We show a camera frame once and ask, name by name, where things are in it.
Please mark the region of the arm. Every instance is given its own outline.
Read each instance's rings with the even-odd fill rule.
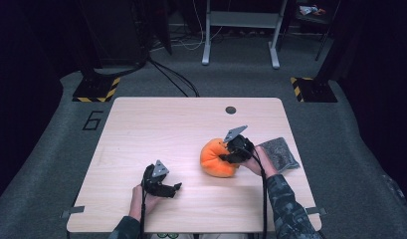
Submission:
[[[142,187],[137,185],[132,189],[128,216],[122,217],[108,239],[136,239],[140,234]],[[153,210],[161,197],[146,195],[146,214]]]
[[[255,155],[260,159],[266,173],[277,238],[319,238],[305,210],[296,202],[293,190],[285,178],[278,174],[265,150],[261,146],[256,146]],[[243,162],[242,165],[261,175],[261,168],[254,158]]]

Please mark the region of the forearm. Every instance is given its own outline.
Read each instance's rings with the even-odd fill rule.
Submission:
[[[124,216],[108,239],[137,239],[139,234],[140,222],[130,216]]]
[[[293,190],[281,174],[267,179],[269,199],[274,209],[277,237],[319,238],[303,207],[296,202]]]

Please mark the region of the wooden tabletop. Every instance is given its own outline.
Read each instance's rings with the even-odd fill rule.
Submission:
[[[234,114],[227,107],[236,109]],[[240,167],[231,178],[216,178],[200,167],[200,151],[229,129],[253,144],[283,137],[298,169],[284,176],[306,208],[314,201],[304,165],[283,107],[273,98],[118,98],[105,123],[72,214],[70,232],[110,232],[127,215],[132,187],[157,159],[169,169],[163,184],[182,182],[174,198],[163,199],[147,217],[145,232],[220,233],[263,231],[262,179]],[[274,231],[268,202],[268,230]],[[318,214],[309,216],[316,230]]]

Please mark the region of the silver triangular tracker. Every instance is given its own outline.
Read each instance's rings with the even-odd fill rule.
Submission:
[[[229,141],[231,141],[231,140],[234,139],[236,136],[238,136],[238,134],[240,134],[242,131],[244,131],[244,129],[246,129],[246,128],[247,128],[247,126],[246,126],[246,125],[243,125],[243,126],[240,126],[240,127],[236,127],[236,128],[230,129],[230,130],[228,131],[227,135],[226,135],[225,138],[224,138],[224,142],[229,142]]]
[[[160,175],[167,174],[168,172],[169,172],[168,168],[166,168],[165,165],[163,165],[163,163],[159,159],[157,159],[156,164],[154,165],[153,168],[152,176],[157,177]]]

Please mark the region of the orange pumpkin plush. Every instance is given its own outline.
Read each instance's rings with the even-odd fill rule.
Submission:
[[[222,154],[229,154],[226,146],[227,143],[225,143],[222,138],[214,138],[202,148],[200,153],[200,165],[209,175],[231,177],[234,175],[237,167],[239,167],[238,164],[229,163],[219,157],[219,155]]]

